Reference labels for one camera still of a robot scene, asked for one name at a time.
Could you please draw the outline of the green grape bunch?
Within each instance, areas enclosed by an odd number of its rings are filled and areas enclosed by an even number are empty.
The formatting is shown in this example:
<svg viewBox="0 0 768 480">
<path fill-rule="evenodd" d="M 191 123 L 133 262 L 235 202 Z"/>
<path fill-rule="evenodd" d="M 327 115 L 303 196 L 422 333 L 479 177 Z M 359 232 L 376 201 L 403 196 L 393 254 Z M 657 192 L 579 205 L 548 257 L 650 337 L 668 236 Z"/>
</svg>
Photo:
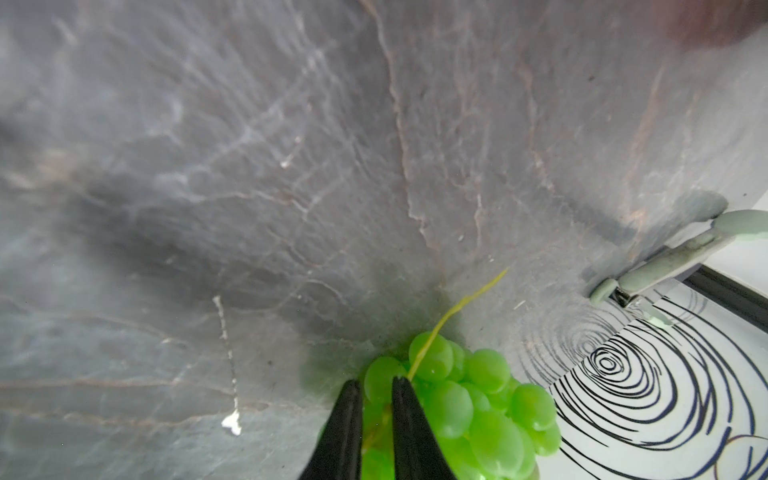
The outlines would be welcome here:
<svg viewBox="0 0 768 480">
<path fill-rule="evenodd" d="M 536 479 L 537 460 L 556 454 L 562 435 L 552 395 L 512 376 L 492 349 L 471 351 L 442 327 L 491 289 L 486 284 L 417 334 L 404 358 L 380 356 L 362 375 L 364 479 L 395 476 L 391 387 L 410 381 L 442 455 L 458 479 Z"/>
</svg>

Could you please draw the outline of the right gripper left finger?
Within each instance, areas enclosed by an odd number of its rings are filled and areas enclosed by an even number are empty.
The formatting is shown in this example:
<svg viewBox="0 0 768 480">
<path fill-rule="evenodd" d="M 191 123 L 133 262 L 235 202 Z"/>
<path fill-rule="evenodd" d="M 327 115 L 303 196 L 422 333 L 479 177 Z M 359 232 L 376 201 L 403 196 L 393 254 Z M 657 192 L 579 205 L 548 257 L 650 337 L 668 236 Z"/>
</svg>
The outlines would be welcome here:
<svg viewBox="0 0 768 480">
<path fill-rule="evenodd" d="M 362 465 L 363 392 L 344 383 L 301 480 L 358 480 Z"/>
</svg>

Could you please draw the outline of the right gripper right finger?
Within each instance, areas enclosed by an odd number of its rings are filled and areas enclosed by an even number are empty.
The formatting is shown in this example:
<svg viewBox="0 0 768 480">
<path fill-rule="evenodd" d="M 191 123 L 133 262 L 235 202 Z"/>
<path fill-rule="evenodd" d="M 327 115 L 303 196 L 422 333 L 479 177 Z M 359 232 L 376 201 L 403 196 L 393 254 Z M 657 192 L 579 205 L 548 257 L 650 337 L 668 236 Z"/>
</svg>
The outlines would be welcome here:
<svg viewBox="0 0 768 480">
<path fill-rule="evenodd" d="M 392 382 L 392 430 L 396 480 L 456 480 L 410 381 Z"/>
</svg>

